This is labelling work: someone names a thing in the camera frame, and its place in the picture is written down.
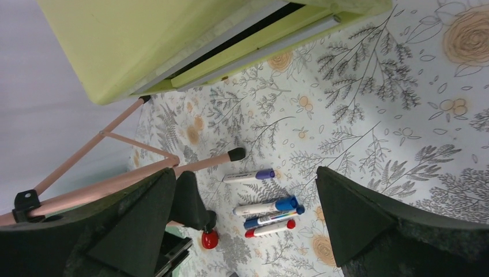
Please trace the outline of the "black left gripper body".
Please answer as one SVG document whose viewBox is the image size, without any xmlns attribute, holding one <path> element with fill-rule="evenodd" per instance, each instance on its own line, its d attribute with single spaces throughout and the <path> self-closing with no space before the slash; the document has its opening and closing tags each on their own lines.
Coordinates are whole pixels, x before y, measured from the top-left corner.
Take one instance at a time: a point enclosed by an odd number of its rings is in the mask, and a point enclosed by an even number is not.
<svg viewBox="0 0 489 277">
<path fill-rule="evenodd" d="M 193 240 L 179 237 L 169 232 L 164 233 L 154 277 L 172 277 L 173 271 L 188 257 Z"/>
</svg>

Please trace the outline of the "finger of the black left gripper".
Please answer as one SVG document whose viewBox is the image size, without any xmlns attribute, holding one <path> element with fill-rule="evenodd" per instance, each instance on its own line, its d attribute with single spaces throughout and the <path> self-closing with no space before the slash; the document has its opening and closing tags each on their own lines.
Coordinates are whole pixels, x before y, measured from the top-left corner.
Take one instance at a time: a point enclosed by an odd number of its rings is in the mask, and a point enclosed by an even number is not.
<svg viewBox="0 0 489 277">
<path fill-rule="evenodd" d="M 216 225 L 216 213 L 206 209 L 192 171 L 184 171 L 176 180 L 168 220 L 198 231 L 211 231 Z"/>
</svg>

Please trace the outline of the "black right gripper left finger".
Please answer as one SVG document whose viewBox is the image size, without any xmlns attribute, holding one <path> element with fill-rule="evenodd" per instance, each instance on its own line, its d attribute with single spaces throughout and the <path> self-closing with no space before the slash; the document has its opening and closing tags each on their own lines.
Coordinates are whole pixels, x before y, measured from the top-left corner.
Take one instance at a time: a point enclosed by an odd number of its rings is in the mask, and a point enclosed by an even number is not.
<svg viewBox="0 0 489 277">
<path fill-rule="evenodd" d="M 36 223 L 1 227 L 2 276 L 153 276 L 176 188 L 164 169 Z"/>
</svg>

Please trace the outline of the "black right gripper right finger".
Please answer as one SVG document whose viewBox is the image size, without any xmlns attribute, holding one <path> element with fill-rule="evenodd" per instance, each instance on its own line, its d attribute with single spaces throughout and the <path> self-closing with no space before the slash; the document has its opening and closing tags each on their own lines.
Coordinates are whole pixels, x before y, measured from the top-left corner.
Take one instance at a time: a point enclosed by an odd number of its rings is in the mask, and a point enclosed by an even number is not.
<svg viewBox="0 0 489 277">
<path fill-rule="evenodd" d="M 488 226 L 404 204 L 327 167 L 315 180 L 345 276 L 487 276 Z"/>
</svg>

